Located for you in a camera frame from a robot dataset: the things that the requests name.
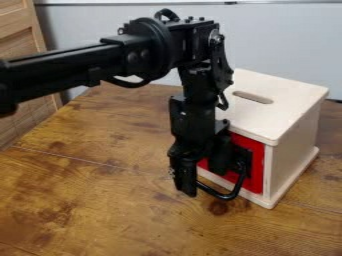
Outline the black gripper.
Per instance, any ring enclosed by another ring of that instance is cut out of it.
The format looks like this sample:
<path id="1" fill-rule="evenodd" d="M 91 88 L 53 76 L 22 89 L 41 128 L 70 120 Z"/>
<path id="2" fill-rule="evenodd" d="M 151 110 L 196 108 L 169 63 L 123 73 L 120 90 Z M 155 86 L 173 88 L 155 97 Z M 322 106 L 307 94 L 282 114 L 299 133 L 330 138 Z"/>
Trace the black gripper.
<path id="1" fill-rule="evenodd" d="M 169 98 L 171 134 L 169 171 L 175 187 L 187 196 L 196 196 L 196 164 L 207 159 L 209 171 L 223 176 L 232 160 L 229 121 L 215 117 L 217 99 L 193 101 L 183 95 Z"/>

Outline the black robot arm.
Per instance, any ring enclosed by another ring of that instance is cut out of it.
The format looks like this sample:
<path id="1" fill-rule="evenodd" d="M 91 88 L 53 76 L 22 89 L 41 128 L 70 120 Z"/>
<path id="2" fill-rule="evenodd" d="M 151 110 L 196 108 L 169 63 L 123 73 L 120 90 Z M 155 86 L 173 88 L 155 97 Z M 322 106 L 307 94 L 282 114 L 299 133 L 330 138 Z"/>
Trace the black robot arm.
<path id="1" fill-rule="evenodd" d="M 224 54 L 219 24 L 204 18 L 180 19 L 168 9 L 124 24 L 117 35 L 95 45 L 0 59 L 0 115 L 16 112 L 18 104 L 80 85 L 103 81 L 139 88 L 176 69 L 183 93 L 169 98 L 169 171 L 177 190 L 193 197 L 197 190 L 231 200 L 239 190 L 221 194 L 197 180 L 196 165 L 221 175 L 229 164 L 229 121 L 215 118 L 228 108 L 224 90 L 233 71 Z"/>

